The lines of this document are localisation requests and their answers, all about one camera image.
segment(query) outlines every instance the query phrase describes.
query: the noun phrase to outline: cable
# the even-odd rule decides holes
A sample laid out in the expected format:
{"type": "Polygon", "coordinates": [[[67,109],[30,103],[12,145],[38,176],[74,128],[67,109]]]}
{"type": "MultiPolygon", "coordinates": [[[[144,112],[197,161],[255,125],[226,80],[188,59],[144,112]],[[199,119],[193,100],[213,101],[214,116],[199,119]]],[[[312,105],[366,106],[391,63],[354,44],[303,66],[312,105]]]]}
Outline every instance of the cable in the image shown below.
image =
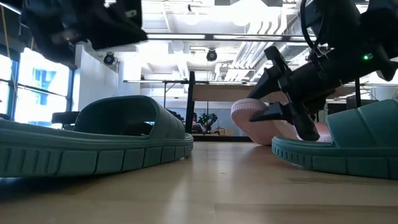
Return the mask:
{"type": "MultiPolygon", "coordinates": [[[[1,6],[1,17],[2,17],[2,26],[4,28],[4,39],[6,41],[6,49],[7,49],[7,56],[10,60],[11,55],[10,55],[10,46],[8,44],[8,34],[7,34],[7,24],[6,24],[6,14],[4,13],[4,6],[1,6]]],[[[12,78],[12,84],[14,85],[14,94],[18,100],[18,91],[17,91],[17,80],[16,77],[14,76],[14,71],[11,69],[11,78],[12,78]]]]}
{"type": "Polygon", "coordinates": [[[319,33],[318,33],[318,37],[317,40],[315,41],[315,44],[312,42],[310,35],[308,34],[308,30],[307,30],[307,22],[306,22],[306,18],[305,18],[305,7],[307,5],[307,0],[302,0],[301,4],[300,4],[300,22],[301,22],[301,31],[303,33],[304,39],[306,41],[306,43],[308,44],[308,46],[312,49],[312,52],[315,52],[318,56],[321,56],[321,52],[318,49],[318,45],[321,41],[321,36],[324,30],[324,25],[323,22],[325,20],[325,15],[322,16],[322,21],[320,24],[320,28],[319,28],[319,33]]]}
{"type": "Polygon", "coordinates": [[[308,34],[307,30],[307,22],[305,18],[305,6],[307,5],[307,0],[302,0],[301,5],[300,5],[300,21],[301,21],[301,31],[303,33],[304,39],[308,46],[313,49],[313,42],[310,38],[310,35],[308,34]]]}
{"type": "Polygon", "coordinates": [[[33,50],[34,44],[35,44],[35,38],[32,37],[32,40],[30,41],[30,50],[33,50]]]}

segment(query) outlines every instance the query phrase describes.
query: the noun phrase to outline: dome camera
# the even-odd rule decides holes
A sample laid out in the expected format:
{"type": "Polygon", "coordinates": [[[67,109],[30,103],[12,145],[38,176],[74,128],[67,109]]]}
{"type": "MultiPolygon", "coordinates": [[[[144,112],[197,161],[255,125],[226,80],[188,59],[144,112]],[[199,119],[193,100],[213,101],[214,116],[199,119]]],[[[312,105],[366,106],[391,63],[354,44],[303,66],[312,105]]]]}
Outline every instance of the dome camera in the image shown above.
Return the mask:
{"type": "Polygon", "coordinates": [[[207,53],[207,61],[208,62],[214,62],[217,60],[217,53],[215,49],[210,49],[209,52],[207,53]]]}
{"type": "Polygon", "coordinates": [[[117,60],[114,57],[114,53],[113,52],[106,53],[106,56],[104,58],[105,65],[114,65],[116,62],[117,62],[117,60]]]}

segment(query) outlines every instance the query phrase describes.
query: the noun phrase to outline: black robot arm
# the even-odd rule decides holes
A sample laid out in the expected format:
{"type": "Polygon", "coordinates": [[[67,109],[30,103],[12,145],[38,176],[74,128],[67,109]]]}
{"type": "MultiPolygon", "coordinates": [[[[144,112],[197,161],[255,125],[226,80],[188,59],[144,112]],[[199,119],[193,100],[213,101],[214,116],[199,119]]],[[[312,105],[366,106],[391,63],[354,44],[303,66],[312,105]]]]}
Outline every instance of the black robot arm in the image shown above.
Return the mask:
{"type": "Polygon", "coordinates": [[[275,47],[266,49],[273,67],[264,69],[249,97],[283,91],[289,103],[273,104],[251,121],[283,119],[296,127],[302,139],[316,141],[319,134],[310,114],[322,110],[336,88],[375,71],[386,81],[394,77],[398,66],[390,59],[398,56],[398,7],[393,0],[370,0],[368,10],[360,14],[353,1],[303,4],[301,8],[307,9],[300,15],[305,16],[303,30],[312,28],[318,38],[315,44],[309,43],[310,62],[291,71],[275,47]],[[318,44],[328,44],[330,50],[320,53],[318,44]]]}
{"type": "Polygon", "coordinates": [[[1,1],[21,12],[40,53],[55,62],[74,58],[77,42],[90,42],[94,50],[147,40],[142,27],[141,1],[117,0],[109,7],[104,0],[1,1]]]}

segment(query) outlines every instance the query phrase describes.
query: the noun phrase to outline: green led light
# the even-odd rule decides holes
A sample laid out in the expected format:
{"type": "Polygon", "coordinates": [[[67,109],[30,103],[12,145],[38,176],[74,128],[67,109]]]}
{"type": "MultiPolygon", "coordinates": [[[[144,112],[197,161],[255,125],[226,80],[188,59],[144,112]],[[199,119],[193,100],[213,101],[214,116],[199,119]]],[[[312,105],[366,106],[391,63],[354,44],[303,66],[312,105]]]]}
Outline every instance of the green led light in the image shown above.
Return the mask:
{"type": "Polygon", "coordinates": [[[372,58],[373,58],[373,54],[363,55],[363,57],[362,57],[363,60],[371,60],[372,58]]]}

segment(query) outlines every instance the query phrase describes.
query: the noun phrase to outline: slide sandal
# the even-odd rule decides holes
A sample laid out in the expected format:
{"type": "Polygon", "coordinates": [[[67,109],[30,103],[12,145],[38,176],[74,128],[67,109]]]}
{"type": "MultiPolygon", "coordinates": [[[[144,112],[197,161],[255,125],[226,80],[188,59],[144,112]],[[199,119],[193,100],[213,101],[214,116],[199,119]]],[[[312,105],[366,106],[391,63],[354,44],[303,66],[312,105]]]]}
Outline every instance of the slide sandal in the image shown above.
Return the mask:
{"type": "Polygon", "coordinates": [[[398,99],[327,117],[332,143],[275,137],[272,152],[307,169],[398,179],[398,99]]]}
{"type": "MultiPolygon", "coordinates": [[[[260,121],[250,122],[250,117],[267,108],[267,105],[256,99],[243,99],[235,102],[231,108],[231,117],[234,124],[244,131],[254,142],[260,145],[271,145],[274,136],[283,136],[288,139],[299,139],[293,125],[286,121],[260,121]]],[[[315,125],[320,134],[318,141],[331,142],[329,130],[326,125],[315,125]]]]}
{"type": "Polygon", "coordinates": [[[124,172],[179,160],[192,149],[181,121],[146,96],[96,101],[74,131],[0,120],[0,177],[124,172]]]}

